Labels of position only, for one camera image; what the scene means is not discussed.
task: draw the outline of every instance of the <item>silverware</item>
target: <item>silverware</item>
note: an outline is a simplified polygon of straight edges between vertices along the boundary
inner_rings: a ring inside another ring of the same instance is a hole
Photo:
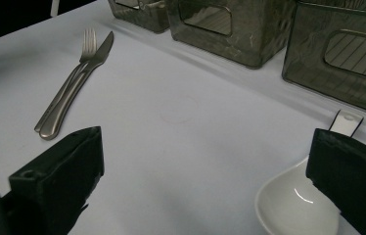
[[[76,68],[73,69],[73,71],[70,73],[69,77],[62,85],[61,89],[58,91],[55,98],[52,100],[48,109],[46,109],[45,113],[42,115],[39,122],[34,126],[34,130],[36,132],[40,131],[40,128],[42,127],[46,118],[55,108],[56,104],[61,100],[68,86],[71,84],[72,80],[79,74],[80,71],[83,70],[83,68],[85,68],[85,66],[88,64],[88,61],[91,60],[92,57],[95,55],[96,51],[97,51],[97,37],[95,35],[95,30],[93,28],[85,29],[82,43],[82,55],[80,56],[79,59],[79,65],[77,65]]]
[[[40,137],[45,140],[51,140],[55,138],[61,128],[62,121],[64,120],[65,114],[72,103],[74,97],[85,83],[92,71],[103,64],[110,54],[111,48],[113,47],[114,34],[111,31],[103,44],[98,48],[95,56],[88,62],[87,66],[77,75],[77,78],[69,85],[68,89],[61,97],[58,104],[51,111],[48,118],[40,128]]]

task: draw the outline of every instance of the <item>metal basket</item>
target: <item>metal basket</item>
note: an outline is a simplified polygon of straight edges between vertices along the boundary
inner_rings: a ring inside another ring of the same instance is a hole
[[[294,0],[165,0],[174,40],[258,69],[287,45]]]
[[[366,110],[366,0],[297,1],[283,77]]]
[[[113,15],[120,20],[139,25],[155,33],[169,28],[164,1],[108,0]]]

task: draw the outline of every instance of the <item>table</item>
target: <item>table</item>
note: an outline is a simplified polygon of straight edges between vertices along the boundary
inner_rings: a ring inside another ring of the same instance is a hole
[[[58,137],[33,127],[80,57],[82,33],[113,49]],[[98,0],[0,38],[0,194],[8,176],[66,135],[102,128],[106,172],[70,234],[265,234],[254,197],[309,152],[340,109],[366,112],[281,77],[285,49],[250,70],[116,20]],[[341,218],[339,234],[357,234]]]

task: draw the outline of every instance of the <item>fork handle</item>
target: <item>fork handle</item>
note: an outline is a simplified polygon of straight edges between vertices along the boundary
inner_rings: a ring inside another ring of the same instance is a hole
[[[46,118],[49,116],[49,114],[52,112],[52,110],[55,108],[56,104],[61,100],[62,96],[64,95],[65,91],[68,89],[68,86],[71,84],[72,80],[78,75],[80,71],[83,70],[83,68],[87,65],[87,63],[80,63],[73,69],[73,71],[68,76],[67,80],[62,85],[61,89],[59,89],[58,93],[52,100],[51,104],[48,106],[48,109],[46,109],[45,113],[40,118],[39,122],[34,126],[34,131],[40,132],[40,129],[42,128],[43,123],[45,122]]]
[[[76,80],[74,80],[68,87],[67,91],[61,97],[61,100],[50,112],[42,127],[40,128],[39,134],[41,138],[45,140],[51,140],[58,135],[70,104],[92,71],[93,70],[83,70],[77,76]]]

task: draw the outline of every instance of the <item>dark background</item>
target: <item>dark background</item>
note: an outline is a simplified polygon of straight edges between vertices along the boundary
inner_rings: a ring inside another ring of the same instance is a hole
[[[60,0],[58,15],[94,1]],[[0,0],[0,37],[50,19],[51,7],[52,0]]]

